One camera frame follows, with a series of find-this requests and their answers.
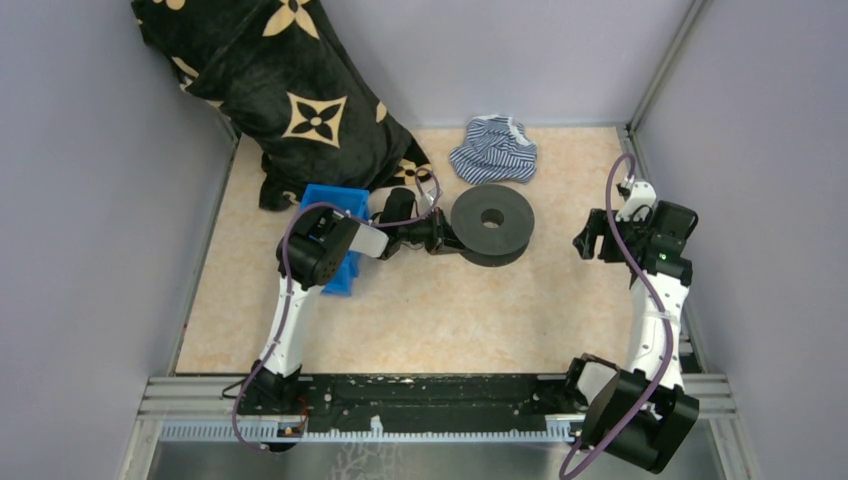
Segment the black cable spool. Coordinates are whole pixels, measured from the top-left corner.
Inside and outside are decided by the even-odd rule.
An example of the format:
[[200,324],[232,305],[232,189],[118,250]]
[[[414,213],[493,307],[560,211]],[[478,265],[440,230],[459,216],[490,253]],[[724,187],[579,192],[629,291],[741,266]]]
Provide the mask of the black cable spool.
[[463,244],[461,256],[478,266],[501,267],[526,251],[535,214],[518,191],[487,184],[468,189],[454,201],[449,223]]

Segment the blue plastic bin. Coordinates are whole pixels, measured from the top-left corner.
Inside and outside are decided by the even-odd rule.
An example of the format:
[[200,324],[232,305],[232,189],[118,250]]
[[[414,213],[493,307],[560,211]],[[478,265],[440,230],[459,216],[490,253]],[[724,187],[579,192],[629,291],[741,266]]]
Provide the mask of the blue plastic bin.
[[[364,189],[345,188],[321,184],[308,184],[300,201],[299,211],[314,203],[330,203],[342,210],[349,211],[360,219],[368,219],[369,192]],[[350,297],[353,284],[359,276],[361,254],[349,251],[334,278],[324,286],[323,294]]]

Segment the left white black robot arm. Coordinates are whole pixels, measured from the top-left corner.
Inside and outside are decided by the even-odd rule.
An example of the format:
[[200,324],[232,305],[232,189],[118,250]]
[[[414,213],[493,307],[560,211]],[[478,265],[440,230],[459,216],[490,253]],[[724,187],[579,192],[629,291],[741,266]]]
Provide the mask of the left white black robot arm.
[[316,202],[292,219],[277,248],[280,290],[268,340],[259,359],[243,380],[239,396],[260,395],[277,414],[292,411],[300,399],[297,378],[303,359],[302,334],[323,288],[337,274],[350,251],[387,260],[414,226],[437,218],[442,189],[418,194],[392,190],[384,211],[388,222],[362,219],[339,206]]

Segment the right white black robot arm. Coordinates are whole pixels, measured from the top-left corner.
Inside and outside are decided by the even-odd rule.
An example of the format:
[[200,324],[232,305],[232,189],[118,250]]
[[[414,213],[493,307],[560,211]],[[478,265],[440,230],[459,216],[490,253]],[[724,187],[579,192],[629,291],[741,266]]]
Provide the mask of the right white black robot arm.
[[654,474],[665,469],[699,414],[698,400],[684,391],[679,355],[680,316],[693,278],[683,250],[698,220],[693,210],[667,201],[623,218],[593,209],[573,240],[583,259],[628,266],[633,321],[626,366],[590,354],[574,359],[564,401],[586,412],[581,446]]

